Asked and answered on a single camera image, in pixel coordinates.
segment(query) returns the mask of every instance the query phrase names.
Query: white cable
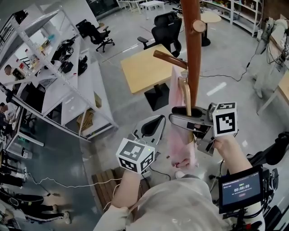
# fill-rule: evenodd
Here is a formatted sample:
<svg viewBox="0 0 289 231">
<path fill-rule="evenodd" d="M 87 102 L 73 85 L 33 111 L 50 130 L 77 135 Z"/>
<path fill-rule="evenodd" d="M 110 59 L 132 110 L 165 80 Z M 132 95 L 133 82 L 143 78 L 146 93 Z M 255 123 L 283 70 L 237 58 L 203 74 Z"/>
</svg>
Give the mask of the white cable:
<svg viewBox="0 0 289 231">
<path fill-rule="evenodd" d="M 114 193 L 115 193 L 115 191 L 116 191 L 117 186 L 114 187 L 113 194 L 112 194 L 112 198 L 114 197 Z"/>
<path fill-rule="evenodd" d="M 120 179 L 110 179 L 110 180 L 108 180 L 108 181 L 106 181 L 106 182 L 98 182 L 98 183 L 95 183 L 95 184 L 93 184 L 93 185 L 78 185 L 78 186 L 71 186 L 71 185 L 70 185 L 70 186 L 66 186 L 66 185 L 63 185 L 63 184 L 61 184 L 61 183 L 58 183 L 55 179 L 50 179 L 49 177 L 46 177 L 45 179 L 43 179 L 43 180 L 41 180 L 39 183 L 37 183 L 37 182 L 35 182 L 35 180 L 34 180 L 34 178 L 33 178 L 33 176 L 31 175 L 30 172 L 28 173 L 28 175 L 31 176 L 34 184 L 36 184 L 36 185 L 41 184 L 42 181 L 44 181 L 44 180 L 52 180 L 52 181 L 54 181 L 55 183 L 57 183 L 57 184 L 59 184 L 59 185 L 61 185 L 61 186 L 63 186 L 63 187 L 66 187 L 66 188 L 90 187 L 90 186 L 94 186 L 94 185 L 97 185 L 97 184 L 105 184 L 105 183 L 107 183 L 107 182 L 109 182 L 109 181 L 111 181 L 111 180 L 121 180 L 121 179 L 122 179 L 122 178 L 120 178 Z"/>
<path fill-rule="evenodd" d="M 106 209 L 106 207 L 108 206 L 108 204 L 109 204 L 109 203 L 111 203 L 111 201 L 110 201 L 110 202 L 108 202 L 108 203 L 106 204 L 106 206 L 104 207 L 104 209 L 103 209 L 103 210 L 105 210 L 105 209 Z"/>
<path fill-rule="evenodd" d="M 113 65 L 113 66 L 121 69 L 119 66 L 117 66 L 117 65 L 113 64 L 111 61 L 109 61 L 109 60 L 108 60 L 106 57 L 104 57 L 102 54 L 100 54 L 100 56 L 101 56 L 102 58 L 105 58 L 105 60 L 103 61 L 103 63 L 104 63 L 105 61 L 108 61 L 111 65 Z"/>
<path fill-rule="evenodd" d="M 117 189 L 117 186 L 114 187 L 113 194 L 112 194 L 112 198 L 114 197 L 114 193 L 115 193 L 115 191 L 116 191 L 116 189 Z M 111 201 L 108 202 L 108 203 L 106 204 L 106 206 L 104 206 L 104 209 L 103 209 L 103 210 L 106 209 L 106 207 L 108 206 L 109 203 L 111 203 Z"/>
</svg>

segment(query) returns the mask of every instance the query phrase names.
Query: small monitor screen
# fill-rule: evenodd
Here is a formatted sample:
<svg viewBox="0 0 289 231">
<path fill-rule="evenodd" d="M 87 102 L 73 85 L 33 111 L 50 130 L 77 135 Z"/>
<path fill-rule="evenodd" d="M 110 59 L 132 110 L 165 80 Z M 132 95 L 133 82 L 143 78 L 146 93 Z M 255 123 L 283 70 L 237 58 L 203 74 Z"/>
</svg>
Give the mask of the small monitor screen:
<svg viewBox="0 0 289 231">
<path fill-rule="evenodd" d="M 259 172 L 222 184 L 223 205 L 241 202 L 250 197 L 259 195 L 260 189 Z"/>
</svg>

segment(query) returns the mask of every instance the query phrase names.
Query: gray floor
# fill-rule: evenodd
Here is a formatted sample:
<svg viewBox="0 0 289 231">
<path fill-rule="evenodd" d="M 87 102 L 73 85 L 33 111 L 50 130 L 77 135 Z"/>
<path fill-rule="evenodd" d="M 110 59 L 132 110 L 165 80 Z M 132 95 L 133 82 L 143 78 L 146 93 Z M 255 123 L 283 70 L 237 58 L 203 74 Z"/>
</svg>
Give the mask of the gray floor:
<svg viewBox="0 0 289 231">
<path fill-rule="evenodd" d="M 170 11 L 171 8 L 172 6 L 166 5 L 167 11 Z M 122 138 L 127 137 L 138 121 L 158 114 L 164 114 L 168 117 L 170 112 L 168 106 L 153 112 L 143 93 L 131 94 L 120 64 L 121 60 L 143 50 L 143 45 L 137 41 L 137 37 L 142 36 L 151 39 L 150 30 L 154 26 L 152 18 L 161 13 L 161 9 L 152 10 L 151 19 L 145 20 L 143 14 L 122 10 L 101 20 L 105 26 L 109 26 L 109 30 L 111 30 L 109 37 L 116 44 L 115 46 L 108 45 L 105 53 L 100 51 L 98 60 L 100 61 L 103 82 L 113 117 L 120 128 L 107 131 L 93 140 L 91 147 L 93 153 L 89 154 L 88 152 L 85 159 L 85 166 L 90 174 L 118 166 L 115 152 Z M 221 22 L 208 25 L 208 38 L 211 40 L 211 44 L 202 48 L 201 75 L 225 74 L 240 79 L 247 63 L 255 52 L 256 39 L 252 38 L 247 31 L 237 26 L 231 26 L 224 19 Z M 182 51 L 179 57 L 186 59 L 184 32 L 180 32 L 179 40 L 182 43 Z M 255 57 L 252 66 L 257 62 L 258 57 Z M 275 70 L 273 78 L 278 81 L 282 75 L 283 73 Z M 221 83 L 226 84 L 224 88 L 212 95 L 207 94 L 208 91 Z M 272 91 L 267 91 L 265 99 L 261 100 L 253 90 L 253 84 L 254 81 L 250 77 L 250 68 L 240 82 L 220 76 L 201 78 L 197 98 L 197 106 L 201 107 L 207 107 L 211 102 L 236 101 L 238 103 L 238 126 L 240 131 L 236 139 L 246 154 L 255 154 L 260 150 L 264 150 L 274 143 L 274 139 L 280 132 L 288 130 L 288 109 L 279 99 L 274 100 L 262 115 L 257 115 L 257 109 L 272 94 Z M 170 160 L 166 159 L 168 127 L 169 122 L 163 140 L 159 145 L 162 154 L 151 166 L 158 171 L 173 176 L 176 169 L 172 168 Z M 199 167 L 191 173 L 198 175 L 211 185 L 212 182 L 207 179 L 207 176 L 216 173 L 221 157 L 217 153 L 214 157 L 209 157 L 198 151 L 196 151 L 196 156 Z M 278 203 L 283 198 L 288 188 L 286 185 L 286 179 L 289 175 L 289 171 L 286 169 L 288 163 L 289 158 L 286 156 L 278 165 L 281 181 L 274 203 Z M 166 176 L 153 172 L 150 184 L 156 185 L 167 180 Z"/>
<path fill-rule="evenodd" d="M 41 179 L 49 177 L 65 185 L 88 185 L 79 139 L 41 119 L 38 119 L 36 125 L 36 137 L 39 141 L 44 142 L 44 147 L 17 140 L 19 144 L 33 153 L 32 159 L 20 158 L 20 161 L 23 165 L 26 165 L 28 172 L 31 172 L 35 181 L 39 182 Z M 43 224 L 21 222 L 22 230 L 93 230 L 101 213 L 95 206 L 89 187 L 65 188 L 49 180 L 43 181 L 42 185 L 51 193 L 49 197 L 45 197 L 44 204 L 57 204 L 59 212 L 69 211 L 72 223 L 65 224 L 64 220 Z M 9 186 L 9 189 L 21 194 L 40 196 L 48 194 L 41 186 L 35 185 L 30 177 L 22 189 L 11 186 Z"/>
</svg>

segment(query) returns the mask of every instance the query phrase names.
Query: bottle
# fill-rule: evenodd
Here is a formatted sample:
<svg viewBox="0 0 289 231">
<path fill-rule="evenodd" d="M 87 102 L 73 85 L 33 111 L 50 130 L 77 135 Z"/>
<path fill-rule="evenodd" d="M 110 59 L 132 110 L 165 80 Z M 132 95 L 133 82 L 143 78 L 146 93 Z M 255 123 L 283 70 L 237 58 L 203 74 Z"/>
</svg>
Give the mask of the bottle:
<svg viewBox="0 0 289 231">
<path fill-rule="evenodd" d="M 38 64 L 38 58 L 36 57 L 35 54 L 33 54 L 31 51 L 28 49 L 25 50 L 27 57 L 29 58 L 30 64 L 31 64 L 31 69 L 34 69 L 34 67 Z"/>
<path fill-rule="evenodd" d="M 18 67 L 25 73 L 25 75 L 30 72 L 28 66 L 26 66 L 26 64 L 23 63 L 21 60 L 17 59 L 16 62 L 18 64 Z"/>
</svg>

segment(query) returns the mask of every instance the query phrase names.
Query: black round table base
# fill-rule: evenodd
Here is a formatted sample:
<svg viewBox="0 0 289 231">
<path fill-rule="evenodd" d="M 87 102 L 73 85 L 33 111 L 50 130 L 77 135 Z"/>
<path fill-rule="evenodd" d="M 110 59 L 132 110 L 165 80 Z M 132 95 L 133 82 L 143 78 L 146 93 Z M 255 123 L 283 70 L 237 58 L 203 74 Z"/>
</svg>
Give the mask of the black round table base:
<svg viewBox="0 0 289 231">
<path fill-rule="evenodd" d="M 202 38 L 202 46 L 208 46 L 211 44 L 211 41 L 208 38 Z"/>
</svg>

